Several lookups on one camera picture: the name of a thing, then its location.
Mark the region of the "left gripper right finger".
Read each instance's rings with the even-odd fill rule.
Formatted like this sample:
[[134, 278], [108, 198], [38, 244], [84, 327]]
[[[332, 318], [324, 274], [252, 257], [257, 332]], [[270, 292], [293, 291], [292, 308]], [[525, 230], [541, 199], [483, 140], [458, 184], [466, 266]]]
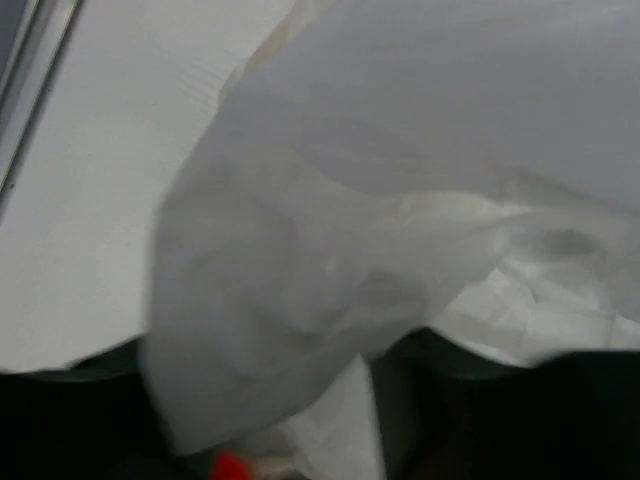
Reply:
[[389, 479], [635, 479], [639, 356], [488, 360], [430, 329], [370, 366]]

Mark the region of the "white plastic bag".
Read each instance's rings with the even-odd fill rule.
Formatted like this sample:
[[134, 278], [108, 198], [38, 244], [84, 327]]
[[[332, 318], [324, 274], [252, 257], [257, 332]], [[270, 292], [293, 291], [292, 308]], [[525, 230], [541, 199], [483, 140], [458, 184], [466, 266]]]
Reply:
[[430, 329], [639, 356], [639, 5], [300, 1], [159, 208], [143, 377], [175, 453], [389, 479], [371, 364]]

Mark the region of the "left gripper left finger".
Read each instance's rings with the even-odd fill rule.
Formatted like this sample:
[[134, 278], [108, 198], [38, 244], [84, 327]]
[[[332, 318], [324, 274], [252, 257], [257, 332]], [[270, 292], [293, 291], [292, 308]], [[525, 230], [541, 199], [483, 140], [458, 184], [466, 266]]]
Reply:
[[204, 479], [145, 390], [134, 337], [61, 369], [1, 374], [4, 479]]

